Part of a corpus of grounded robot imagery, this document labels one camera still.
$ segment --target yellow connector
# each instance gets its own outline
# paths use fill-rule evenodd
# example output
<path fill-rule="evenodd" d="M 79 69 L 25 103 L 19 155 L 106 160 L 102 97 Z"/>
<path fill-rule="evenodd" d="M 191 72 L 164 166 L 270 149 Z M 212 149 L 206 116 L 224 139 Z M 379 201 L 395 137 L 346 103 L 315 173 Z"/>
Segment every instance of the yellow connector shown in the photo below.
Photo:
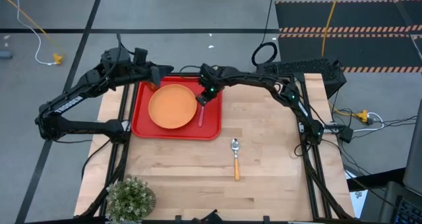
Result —
<path fill-rule="evenodd" d="M 53 54 L 53 57 L 54 57 L 55 63 L 57 65 L 60 65 L 61 64 L 61 61 L 63 60 L 63 57 L 60 56 L 60 55 L 58 55 L 58 54 L 56 54 L 56 53 Z"/>
<path fill-rule="evenodd" d="M 363 123 L 368 122 L 368 111 L 366 109 L 362 110 L 361 113 L 357 113 L 356 115 Z"/>

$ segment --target red tray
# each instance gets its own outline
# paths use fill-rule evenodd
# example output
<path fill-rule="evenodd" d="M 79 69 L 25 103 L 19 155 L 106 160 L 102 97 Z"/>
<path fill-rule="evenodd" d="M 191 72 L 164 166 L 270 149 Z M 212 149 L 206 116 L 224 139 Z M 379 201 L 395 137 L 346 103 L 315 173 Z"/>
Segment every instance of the red tray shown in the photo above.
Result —
<path fill-rule="evenodd" d="M 195 95 L 200 94 L 204 88 L 196 80 L 185 80 L 179 76 L 167 76 L 162 80 L 161 86 L 180 84 L 191 89 Z M 175 129 L 166 129 L 156 125 L 148 114 L 148 104 L 154 92 L 145 83 L 139 85 L 136 96 L 135 111 L 132 121 L 132 132 L 143 138 L 172 138 L 189 140 L 211 140 L 220 134 L 222 129 L 222 93 L 217 98 L 206 104 L 202 127 L 199 127 L 199 115 L 202 109 L 198 104 L 195 116 L 185 126 Z"/>

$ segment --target white cable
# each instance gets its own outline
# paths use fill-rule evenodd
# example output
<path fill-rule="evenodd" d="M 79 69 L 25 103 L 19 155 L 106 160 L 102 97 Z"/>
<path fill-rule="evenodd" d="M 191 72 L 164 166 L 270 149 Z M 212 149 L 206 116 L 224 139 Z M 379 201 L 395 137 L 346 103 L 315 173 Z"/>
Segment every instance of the white cable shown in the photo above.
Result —
<path fill-rule="evenodd" d="M 382 120 L 381 116 L 379 116 L 379 115 L 377 115 L 376 113 L 373 113 L 373 112 L 369 112 L 368 113 L 368 117 L 369 117 L 369 115 L 375 115 L 375 116 L 377 116 L 380 119 L 380 121 L 381 121 L 381 127 L 380 128 L 362 128 L 362 129 L 354 130 L 354 132 L 376 131 L 376 130 L 380 130 L 380 129 L 384 128 L 384 121 Z"/>
<path fill-rule="evenodd" d="M 43 65 L 56 65 L 57 63 L 45 63 L 45 62 L 41 62 L 40 60 L 38 60 L 38 52 L 40 52 L 40 48 L 41 48 L 41 38 L 40 36 L 37 34 L 37 32 L 35 32 L 34 29 L 32 29 L 30 26 L 23 24 L 20 19 L 19 19 L 19 12 L 20 12 L 20 1 L 16 0 L 16 3 L 18 5 L 18 13 L 16 14 L 16 18 L 18 19 L 19 23 L 25 27 L 27 27 L 28 29 L 30 29 L 38 38 L 38 48 L 37 48 L 37 52 L 35 52 L 35 60 L 37 60 L 38 63 L 43 64 Z"/>

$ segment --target green plant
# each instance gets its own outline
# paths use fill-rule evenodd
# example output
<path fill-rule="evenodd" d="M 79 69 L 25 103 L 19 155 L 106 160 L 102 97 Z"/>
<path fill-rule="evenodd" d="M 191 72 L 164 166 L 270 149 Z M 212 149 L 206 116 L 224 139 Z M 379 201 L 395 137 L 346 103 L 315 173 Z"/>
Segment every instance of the green plant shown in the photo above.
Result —
<path fill-rule="evenodd" d="M 140 221 L 149 215 L 156 199 L 147 185 L 136 177 L 130 177 L 107 187 L 108 218 L 113 222 Z"/>

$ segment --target orange plate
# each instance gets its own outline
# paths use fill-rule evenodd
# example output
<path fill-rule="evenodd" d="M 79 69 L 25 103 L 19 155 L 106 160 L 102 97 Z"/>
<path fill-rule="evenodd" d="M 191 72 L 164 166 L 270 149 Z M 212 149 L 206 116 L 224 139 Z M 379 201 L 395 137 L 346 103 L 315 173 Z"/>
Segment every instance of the orange plate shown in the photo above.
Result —
<path fill-rule="evenodd" d="M 162 128 L 179 128 L 193 118 L 197 102 L 193 92 L 182 85 L 171 84 L 157 90 L 148 104 L 154 123 Z"/>

